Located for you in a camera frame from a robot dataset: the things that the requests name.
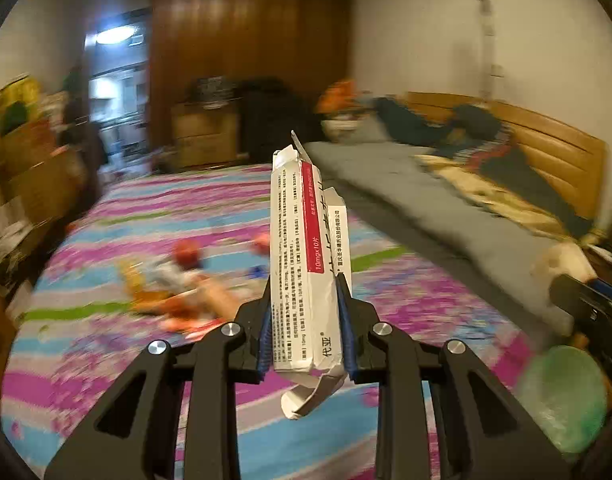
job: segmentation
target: white wall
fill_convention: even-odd
[[[612,22],[596,0],[491,0],[498,98],[571,124],[610,147],[602,218],[612,209]],[[356,0],[354,76],[377,94],[477,95],[476,0]]]
[[[0,28],[0,88],[21,73],[58,91],[83,49],[80,7],[67,0],[18,0]]]

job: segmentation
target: wooden cabinet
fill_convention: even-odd
[[[173,135],[181,168],[223,164],[237,158],[239,118],[232,105],[205,110],[201,105],[173,107]]]
[[[171,108],[200,77],[277,76],[314,104],[348,75],[352,0],[155,0],[150,142],[170,144]]]

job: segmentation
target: metal screw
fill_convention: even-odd
[[[166,341],[157,339],[148,345],[148,351],[153,355],[163,354],[166,351]]]
[[[392,333],[392,327],[388,323],[375,323],[372,327],[372,332],[377,335],[390,335]]]
[[[458,339],[448,341],[448,352],[451,354],[463,354],[466,351],[466,345]]]
[[[233,337],[234,335],[237,335],[240,330],[241,327],[237,323],[226,323],[221,327],[221,333],[227,335],[228,337]]]

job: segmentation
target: wooden headboard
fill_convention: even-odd
[[[408,92],[404,99],[410,109],[437,122],[446,121],[456,105],[481,102],[465,95],[423,92]],[[492,102],[489,110],[512,128],[532,168],[574,207],[577,215],[594,218],[601,198],[605,142],[524,108]]]

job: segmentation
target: pillow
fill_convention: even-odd
[[[396,142],[413,146],[436,146],[452,129],[449,124],[430,126],[424,117],[393,99],[380,97],[375,99],[374,105],[388,135]]]

